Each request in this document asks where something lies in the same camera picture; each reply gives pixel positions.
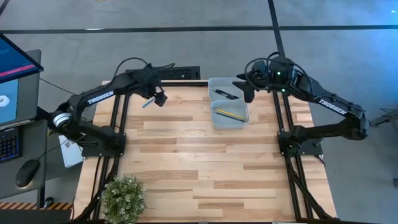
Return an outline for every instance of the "green plant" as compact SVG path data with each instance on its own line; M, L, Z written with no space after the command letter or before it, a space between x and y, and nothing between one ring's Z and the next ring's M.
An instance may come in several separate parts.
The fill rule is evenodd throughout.
M135 177L118 177L105 187L101 195L105 220L135 223L146 208L142 182Z

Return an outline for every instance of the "wooden table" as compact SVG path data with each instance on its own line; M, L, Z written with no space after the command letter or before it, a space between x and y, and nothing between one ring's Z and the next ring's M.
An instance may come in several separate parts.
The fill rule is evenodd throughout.
M216 130L211 124L207 87L165 90L169 99L163 108L151 104L142 109L146 100L136 95L129 102L128 140L118 176L135 175L145 183L148 209L139 222L294 220L285 162L276 138L279 128L272 94L256 93L248 104L250 122L245 128ZM312 126L308 103L289 100L294 123ZM98 104L95 124L109 125L113 103L110 98ZM302 156L302 160L309 190L335 216L323 164L313 156ZM96 163L97 158L84 161L75 216L90 201Z

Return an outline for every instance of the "keyboard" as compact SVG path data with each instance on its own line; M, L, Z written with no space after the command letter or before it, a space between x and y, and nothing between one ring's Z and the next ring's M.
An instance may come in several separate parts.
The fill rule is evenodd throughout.
M0 162L9 161L20 157L19 130L18 127L0 131Z

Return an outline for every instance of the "computer screen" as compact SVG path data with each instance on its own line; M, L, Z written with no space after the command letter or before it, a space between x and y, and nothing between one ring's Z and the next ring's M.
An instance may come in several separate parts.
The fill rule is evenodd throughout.
M43 67L0 34L0 83L41 72Z

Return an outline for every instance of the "yellow pencil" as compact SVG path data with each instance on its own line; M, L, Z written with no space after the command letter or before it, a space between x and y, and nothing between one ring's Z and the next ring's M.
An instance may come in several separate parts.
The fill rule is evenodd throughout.
M236 117L236 118L244 119L244 117L242 117L242 116L239 116L239 115L236 115L236 114L232 114L232 113L227 112L227 111L223 111L223 110L220 110L220 109L216 109L216 111L221 112L221 113L224 113L224 114L228 114L228 115L231 115L231 116L234 116L234 117Z

